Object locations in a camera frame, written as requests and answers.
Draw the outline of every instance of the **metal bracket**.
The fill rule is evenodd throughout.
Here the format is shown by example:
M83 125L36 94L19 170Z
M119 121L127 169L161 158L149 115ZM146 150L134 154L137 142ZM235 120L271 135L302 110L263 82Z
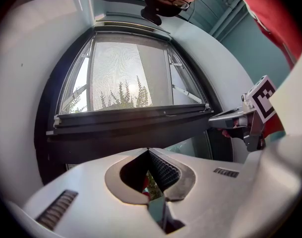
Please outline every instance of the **metal bracket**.
M263 143L262 137L263 129L264 124L257 111L254 111L251 130L250 132L246 132L243 137L243 141L249 152L264 148L265 144Z
M200 98L198 98L197 96L191 94L190 92L188 92L188 91L186 91L186 90L184 90L184 89L181 89L180 87L178 87L178 86L176 86L176 85L173 85L173 84L172 84L172 87L173 87L175 90L181 92L182 94L185 94L186 96L190 97L190 98L193 99L194 101L196 101L196 102L202 104L202 100L201 100Z
M80 94L82 94L82 92L86 89L87 89L87 84L85 84L83 87L81 87L78 90L76 90L75 92L73 92L73 94L64 101L64 103L61 106L61 110L65 110L70 105L70 103L74 99L76 99Z
M181 63L174 63L174 62L170 63L170 65L182 66L182 64L181 64Z
M54 116L54 124L53 127L56 128L57 125L61 123L61 119L58 117L58 115Z

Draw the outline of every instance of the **person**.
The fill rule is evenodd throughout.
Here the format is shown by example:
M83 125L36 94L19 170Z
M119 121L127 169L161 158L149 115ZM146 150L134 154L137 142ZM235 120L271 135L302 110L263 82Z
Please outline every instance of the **person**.
M160 25L161 19L158 15L176 16L181 10L187 10L193 1L195 0L145 0L146 7L141 15ZM283 52L292 69L302 53L302 34L283 4L279 0L243 1L261 32ZM274 115L265 124L264 138L282 130L284 129L278 116ZM230 137L225 130L222 134Z

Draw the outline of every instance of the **green foliage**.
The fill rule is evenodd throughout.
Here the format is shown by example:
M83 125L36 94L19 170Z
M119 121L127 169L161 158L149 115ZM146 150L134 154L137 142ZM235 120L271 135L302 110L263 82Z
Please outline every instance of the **green foliage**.
M150 193L150 200L157 199L162 196L161 190L157 186L156 182L154 181L154 178L152 177L150 171L147 171L146 176L149 178L149 185L147 186L147 189Z
M129 90L129 84L127 81L125 81L125 89L123 88L123 83L121 82L119 84L119 98L117 98L113 92L110 93L112 99L113 99L113 104L111 103L111 97L109 96L109 101L108 101L108 106L105 105L105 95L101 93L101 103L102 103L102 109L103 110L110 110L110 109L131 109L134 108L134 102L133 99L136 99L136 107L141 108L141 107L147 107L151 106L148 105L148 93L147 89L145 86L142 86L140 79L138 76L137 78L137 84L139 87L139 92L138 92L138 97L134 97L130 94Z
M100 98L101 98L102 108L105 108L106 107L105 95L102 92Z
M129 90L129 84L127 83L127 81L125 81L125 90L126 90L126 93L125 93L125 102L129 103L131 102L130 100L132 99L132 97L130 97L130 90Z
M81 109L77 108L74 111L75 106L77 105L77 103L80 101L80 95L77 96L77 98L73 99L69 106L67 106L63 111L62 114L70 114L70 113L80 113L83 112L83 110L87 107L82 107Z

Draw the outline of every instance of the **gray panel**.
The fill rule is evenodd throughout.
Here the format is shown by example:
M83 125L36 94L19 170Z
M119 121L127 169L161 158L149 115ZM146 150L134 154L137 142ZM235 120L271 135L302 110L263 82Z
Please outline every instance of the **gray panel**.
M164 51L137 45L153 106L172 105L169 99L168 76Z

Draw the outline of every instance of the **window pane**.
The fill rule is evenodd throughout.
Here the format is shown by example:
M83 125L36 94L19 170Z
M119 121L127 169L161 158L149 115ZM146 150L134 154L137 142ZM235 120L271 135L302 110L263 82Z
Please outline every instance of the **window pane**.
M152 106L136 44L97 43L92 73L93 110Z
M62 110L61 114L87 112L87 90L84 90L77 98Z
M212 159L209 138L206 132L169 146L165 150L202 159Z
M89 62L89 58L85 58L81 65L80 71L77 75L73 92L87 83L88 62Z
M169 43L101 33L71 68L60 114L201 103L205 97Z

